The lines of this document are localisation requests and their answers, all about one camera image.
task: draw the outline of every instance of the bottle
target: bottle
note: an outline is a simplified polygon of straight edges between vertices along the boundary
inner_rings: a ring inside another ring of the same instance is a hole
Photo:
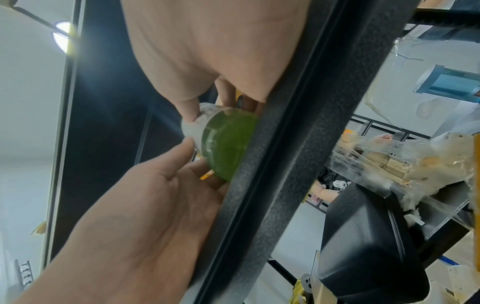
[[[254,133],[258,117],[235,108],[200,104],[201,115],[192,123],[182,121],[185,136],[192,136],[195,147],[215,174],[231,181]]]

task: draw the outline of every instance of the orange object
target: orange object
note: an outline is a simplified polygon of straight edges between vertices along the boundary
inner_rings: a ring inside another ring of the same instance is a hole
[[[475,268],[480,271],[480,134],[473,136],[473,157],[475,165],[475,231],[473,249],[475,256]]]

